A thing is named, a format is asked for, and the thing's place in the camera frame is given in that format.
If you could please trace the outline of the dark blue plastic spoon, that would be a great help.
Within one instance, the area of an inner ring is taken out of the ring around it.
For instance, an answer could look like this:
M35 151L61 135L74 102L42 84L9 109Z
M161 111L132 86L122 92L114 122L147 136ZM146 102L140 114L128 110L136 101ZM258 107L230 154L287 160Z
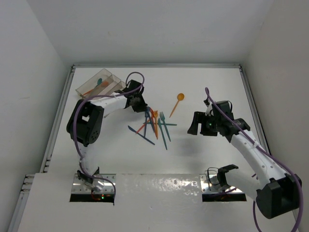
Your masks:
M144 136L146 136L147 133L147 121L150 119L150 107L146 107L145 111L145 123L144 123Z

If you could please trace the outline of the orange-red plastic fork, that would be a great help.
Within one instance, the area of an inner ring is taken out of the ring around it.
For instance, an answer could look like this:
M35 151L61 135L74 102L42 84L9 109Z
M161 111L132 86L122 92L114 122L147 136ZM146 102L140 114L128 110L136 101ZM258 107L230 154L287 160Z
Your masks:
M151 117L150 117L150 123L151 123L151 125L152 125L153 131L156 132L156 130L155 130L154 111L153 111L152 108L150 108L150 115L151 115Z

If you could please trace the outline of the yellow-orange plastic fork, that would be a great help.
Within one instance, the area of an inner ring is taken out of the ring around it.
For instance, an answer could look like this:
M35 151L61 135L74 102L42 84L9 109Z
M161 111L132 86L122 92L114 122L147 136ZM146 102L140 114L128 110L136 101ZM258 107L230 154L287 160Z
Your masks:
M158 111L154 111L154 125L155 125L155 135L156 135L156 139L158 140Z

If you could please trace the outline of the orange-red plastic spoon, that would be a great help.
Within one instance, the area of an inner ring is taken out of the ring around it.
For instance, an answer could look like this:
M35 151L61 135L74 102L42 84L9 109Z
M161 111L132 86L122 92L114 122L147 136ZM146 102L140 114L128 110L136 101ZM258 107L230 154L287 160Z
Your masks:
M107 87L108 85L109 85L109 82L103 81L103 82L101 83L101 85L98 86L98 87ZM95 90L95 89L98 88L98 87L94 87L93 89L91 89L91 90L89 90L88 92L84 93L84 96L87 95L87 94L89 94L89 93L91 93L93 90Z

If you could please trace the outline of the yellow-orange plastic spoon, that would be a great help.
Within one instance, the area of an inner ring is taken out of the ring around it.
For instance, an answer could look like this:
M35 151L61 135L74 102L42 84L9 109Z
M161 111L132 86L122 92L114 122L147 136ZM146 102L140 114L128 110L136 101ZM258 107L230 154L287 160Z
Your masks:
M177 102L175 103L175 105L174 105L174 107L173 107L173 109L172 109L172 111L171 111L171 113L170 113L170 115L169 115L169 118L172 117L172 115L173 115L173 113L175 112L175 110L176 110L176 108L177 108L179 102L183 101L184 98L185 98L185 95L184 95L183 93L179 93L179 94L177 95Z

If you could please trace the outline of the teal plastic spoon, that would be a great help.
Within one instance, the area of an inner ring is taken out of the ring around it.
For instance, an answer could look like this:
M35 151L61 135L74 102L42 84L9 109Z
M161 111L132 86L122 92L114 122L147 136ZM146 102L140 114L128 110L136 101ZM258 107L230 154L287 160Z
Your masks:
M101 79L101 78L99 78L99 79L97 80L96 87L100 86L100 85L101 85L101 83L102 83L102 79Z

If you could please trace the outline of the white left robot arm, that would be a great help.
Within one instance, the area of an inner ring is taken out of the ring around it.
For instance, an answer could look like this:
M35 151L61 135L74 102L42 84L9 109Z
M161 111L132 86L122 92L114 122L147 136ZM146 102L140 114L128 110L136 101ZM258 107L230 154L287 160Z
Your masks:
M94 193L99 193L102 187L109 183L113 190L115 184L99 174L99 167L87 154L88 147L100 135L103 119L111 113L131 107L134 112L147 110L148 104L143 99L143 82L130 80L120 90L111 94L94 94L78 100L67 123L66 130L74 141L78 156L79 170L77 175Z

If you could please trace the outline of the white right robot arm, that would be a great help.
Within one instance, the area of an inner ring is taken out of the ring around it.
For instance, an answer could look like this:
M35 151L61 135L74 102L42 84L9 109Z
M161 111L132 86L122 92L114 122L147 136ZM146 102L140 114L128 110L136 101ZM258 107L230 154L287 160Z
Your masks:
M230 186L240 189L256 202L262 215L268 219L298 209L300 178L292 177L265 154L249 124L242 118L234 118L228 101L219 101L216 105L205 101L205 104L208 107L206 112L194 112L188 134L222 135L245 158L257 176L246 177L238 166L230 164L219 168L208 183L220 190Z

